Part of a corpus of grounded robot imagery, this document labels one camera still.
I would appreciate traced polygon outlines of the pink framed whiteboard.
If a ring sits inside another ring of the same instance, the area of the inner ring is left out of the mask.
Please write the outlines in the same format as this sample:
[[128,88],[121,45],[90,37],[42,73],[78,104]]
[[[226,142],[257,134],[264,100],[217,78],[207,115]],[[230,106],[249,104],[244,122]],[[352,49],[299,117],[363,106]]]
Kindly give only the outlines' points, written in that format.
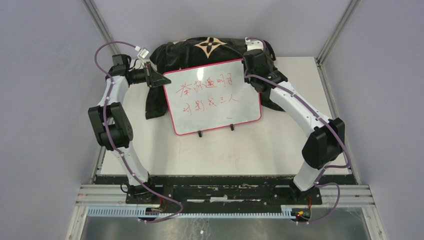
[[164,74],[164,93],[176,135],[183,136],[261,119],[260,95],[244,79],[241,59]]

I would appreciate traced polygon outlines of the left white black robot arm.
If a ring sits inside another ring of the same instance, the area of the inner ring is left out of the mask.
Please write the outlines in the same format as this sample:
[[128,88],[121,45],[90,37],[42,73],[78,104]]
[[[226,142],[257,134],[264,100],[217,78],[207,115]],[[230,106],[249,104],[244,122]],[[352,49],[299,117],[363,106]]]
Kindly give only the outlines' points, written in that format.
[[111,152],[122,166],[128,179],[124,193],[129,199],[149,204],[158,198],[164,202],[167,198],[152,186],[150,174],[135,151],[134,131],[123,101],[132,85],[145,83],[150,88],[158,88],[171,84],[171,80],[157,72],[150,62],[134,69],[130,61],[131,57],[126,54],[112,56],[105,92],[97,106],[88,109],[88,117],[99,145]]

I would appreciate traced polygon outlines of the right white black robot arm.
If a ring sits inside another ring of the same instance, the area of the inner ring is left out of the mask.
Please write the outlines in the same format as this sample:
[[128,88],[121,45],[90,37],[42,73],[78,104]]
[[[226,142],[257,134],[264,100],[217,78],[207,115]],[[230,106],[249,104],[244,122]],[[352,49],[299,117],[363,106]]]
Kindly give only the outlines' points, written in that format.
[[331,119],[308,103],[263,50],[246,51],[242,63],[245,82],[263,99],[282,108],[307,137],[301,151],[304,162],[288,191],[290,200],[301,204],[309,198],[309,189],[319,181],[330,162],[346,151],[345,123],[340,118]]

